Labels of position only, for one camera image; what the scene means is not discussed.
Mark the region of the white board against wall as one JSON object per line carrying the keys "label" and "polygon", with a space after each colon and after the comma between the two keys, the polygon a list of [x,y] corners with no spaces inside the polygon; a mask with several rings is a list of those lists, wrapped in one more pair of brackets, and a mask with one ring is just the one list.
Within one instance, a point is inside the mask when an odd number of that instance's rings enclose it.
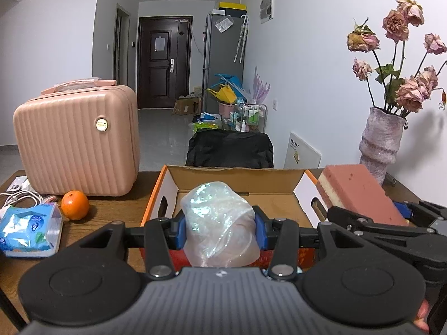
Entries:
{"label": "white board against wall", "polygon": [[306,141],[290,132],[284,169],[317,169],[322,155]]}

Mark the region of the purple feather decoration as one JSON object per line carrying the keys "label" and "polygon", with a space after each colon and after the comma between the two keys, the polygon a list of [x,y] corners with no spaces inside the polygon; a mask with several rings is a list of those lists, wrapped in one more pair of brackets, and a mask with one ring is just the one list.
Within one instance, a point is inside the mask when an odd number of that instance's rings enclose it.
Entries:
{"label": "purple feather decoration", "polygon": [[267,82],[263,82],[261,76],[258,75],[258,68],[255,68],[255,76],[253,82],[253,100],[256,104],[263,104],[265,98],[267,98],[270,92],[271,85]]}

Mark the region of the purple textured vase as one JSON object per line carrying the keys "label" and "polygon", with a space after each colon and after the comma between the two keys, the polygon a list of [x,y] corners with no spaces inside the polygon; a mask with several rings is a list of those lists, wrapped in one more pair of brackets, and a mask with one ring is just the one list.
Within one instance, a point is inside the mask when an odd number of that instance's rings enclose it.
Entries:
{"label": "purple textured vase", "polygon": [[382,185],[387,169],[396,162],[407,120],[384,109],[371,107],[359,143],[360,164]]}

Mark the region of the pink layered sponge block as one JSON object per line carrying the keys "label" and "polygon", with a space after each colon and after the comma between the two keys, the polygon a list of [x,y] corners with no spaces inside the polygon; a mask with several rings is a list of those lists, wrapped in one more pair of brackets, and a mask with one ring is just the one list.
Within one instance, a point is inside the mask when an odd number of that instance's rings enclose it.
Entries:
{"label": "pink layered sponge block", "polygon": [[379,224],[408,225],[378,181],[362,164],[326,166],[316,187],[328,208],[348,209]]}

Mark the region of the yellow box on fridge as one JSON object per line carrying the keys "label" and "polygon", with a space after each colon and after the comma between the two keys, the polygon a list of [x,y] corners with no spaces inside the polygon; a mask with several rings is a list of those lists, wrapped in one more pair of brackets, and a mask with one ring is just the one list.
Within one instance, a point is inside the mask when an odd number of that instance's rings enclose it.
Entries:
{"label": "yellow box on fridge", "polygon": [[238,11],[245,11],[247,7],[244,4],[234,3],[234,2],[220,2],[218,8],[223,9],[233,9]]}

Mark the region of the red orange cardboard box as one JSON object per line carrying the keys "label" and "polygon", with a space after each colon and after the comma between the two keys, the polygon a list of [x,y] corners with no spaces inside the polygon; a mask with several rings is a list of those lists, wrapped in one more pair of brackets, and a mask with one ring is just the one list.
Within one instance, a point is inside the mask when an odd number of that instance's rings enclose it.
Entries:
{"label": "red orange cardboard box", "polygon": [[317,180],[307,170],[186,166],[162,169],[142,220],[160,218],[158,211],[163,201],[167,203],[165,217],[174,218],[183,212],[180,201],[192,189],[212,181],[229,185],[252,209],[261,207],[270,219],[291,219],[302,228],[316,228],[322,221],[312,208],[312,200],[320,196]]}

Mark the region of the dried pink rose bouquet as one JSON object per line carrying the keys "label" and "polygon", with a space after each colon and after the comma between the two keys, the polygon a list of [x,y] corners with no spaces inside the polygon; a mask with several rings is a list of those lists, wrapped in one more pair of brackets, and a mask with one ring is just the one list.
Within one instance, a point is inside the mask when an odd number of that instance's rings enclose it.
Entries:
{"label": "dried pink rose bouquet", "polygon": [[423,7],[415,0],[396,0],[396,7],[383,18],[382,28],[385,38],[393,42],[393,54],[390,62],[380,62],[378,51],[380,40],[367,25],[367,21],[354,25],[353,31],[346,37],[348,51],[371,53],[376,67],[366,61],[354,59],[352,71],[357,80],[367,84],[372,107],[384,113],[407,118],[410,113],[422,110],[424,102],[431,99],[436,91],[441,92],[439,108],[446,109],[446,88],[439,85],[439,76],[446,70],[446,63],[436,68],[427,65],[430,55],[446,54],[446,43],[438,34],[424,35],[424,55],[412,75],[404,75],[406,45],[410,29],[421,27],[425,23]]}

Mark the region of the blue tissue pack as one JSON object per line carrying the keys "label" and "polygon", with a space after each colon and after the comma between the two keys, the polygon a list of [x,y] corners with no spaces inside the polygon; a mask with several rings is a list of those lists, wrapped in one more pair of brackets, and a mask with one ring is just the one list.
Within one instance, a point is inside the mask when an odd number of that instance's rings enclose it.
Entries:
{"label": "blue tissue pack", "polygon": [[59,250],[62,227],[56,203],[9,207],[1,219],[1,251],[11,258],[48,258]]}

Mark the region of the metal trolley with bottles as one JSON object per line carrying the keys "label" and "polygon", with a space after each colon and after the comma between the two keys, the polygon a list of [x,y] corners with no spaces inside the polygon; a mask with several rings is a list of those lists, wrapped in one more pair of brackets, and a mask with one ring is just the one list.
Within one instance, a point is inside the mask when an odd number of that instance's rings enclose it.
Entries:
{"label": "metal trolley with bottles", "polygon": [[230,113],[228,125],[234,131],[264,133],[267,122],[267,106],[265,104],[234,105]]}

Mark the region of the yellow blue bags pile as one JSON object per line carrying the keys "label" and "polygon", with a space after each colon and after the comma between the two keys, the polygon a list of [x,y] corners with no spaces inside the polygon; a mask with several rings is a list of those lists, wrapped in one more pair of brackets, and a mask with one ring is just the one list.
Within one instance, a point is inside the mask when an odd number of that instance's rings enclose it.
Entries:
{"label": "yellow blue bags pile", "polygon": [[216,73],[214,76],[218,78],[218,82],[207,88],[206,92],[216,98],[219,103],[236,104],[239,101],[249,100],[249,94],[242,87],[242,82],[237,76],[223,73]]}

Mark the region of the cardboard box on floor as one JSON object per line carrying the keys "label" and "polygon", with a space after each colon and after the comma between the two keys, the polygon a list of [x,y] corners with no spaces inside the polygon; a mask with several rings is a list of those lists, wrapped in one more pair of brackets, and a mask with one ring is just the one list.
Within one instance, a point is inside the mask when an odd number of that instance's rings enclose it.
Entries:
{"label": "cardboard box on floor", "polygon": [[177,99],[173,108],[175,115],[199,115],[201,113],[201,98]]}

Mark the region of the iridescent plastic bag bundle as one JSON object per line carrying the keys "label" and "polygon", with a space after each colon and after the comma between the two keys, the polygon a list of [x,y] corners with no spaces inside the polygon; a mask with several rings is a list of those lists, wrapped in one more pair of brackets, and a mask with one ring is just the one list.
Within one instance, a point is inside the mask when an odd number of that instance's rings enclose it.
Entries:
{"label": "iridescent plastic bag bundle", "polygon": [[192,189],[180,206],[186,220],[183,251],[193,267],[245,267],[257,261],[252,206],[222,181]]}

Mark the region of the pink ribbed vanity suitcase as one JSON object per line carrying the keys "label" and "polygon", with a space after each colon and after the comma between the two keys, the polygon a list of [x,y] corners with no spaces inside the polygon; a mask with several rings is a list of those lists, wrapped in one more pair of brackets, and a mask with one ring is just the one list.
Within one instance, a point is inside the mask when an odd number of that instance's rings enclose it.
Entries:
{"label": "pink ribbed vanity suitcase", "polygon": [[24,170],[41,194],[120,197],[139,171],[137,96],[114,80],[49,88],[20,105],[13,125]]}

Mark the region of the wall electrical panel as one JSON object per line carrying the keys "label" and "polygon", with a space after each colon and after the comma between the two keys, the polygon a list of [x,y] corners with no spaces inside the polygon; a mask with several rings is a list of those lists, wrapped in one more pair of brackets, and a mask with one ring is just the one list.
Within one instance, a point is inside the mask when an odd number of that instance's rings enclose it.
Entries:
{"label": "wall electrical panel", "polygon": [[266,23],[274,18],[274,0],[261,0],[259,8],[261,23]]}

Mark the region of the orange tangerine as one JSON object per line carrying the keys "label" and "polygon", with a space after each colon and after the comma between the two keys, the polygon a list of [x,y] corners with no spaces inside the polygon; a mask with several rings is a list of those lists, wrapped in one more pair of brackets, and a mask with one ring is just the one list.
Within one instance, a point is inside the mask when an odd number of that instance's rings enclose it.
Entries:
{"label": "orange tangerine", "polygon": [[61,211],[69,220],[79,221],[89,212],[89,200],[82,191],[69,191],[62,197]]}

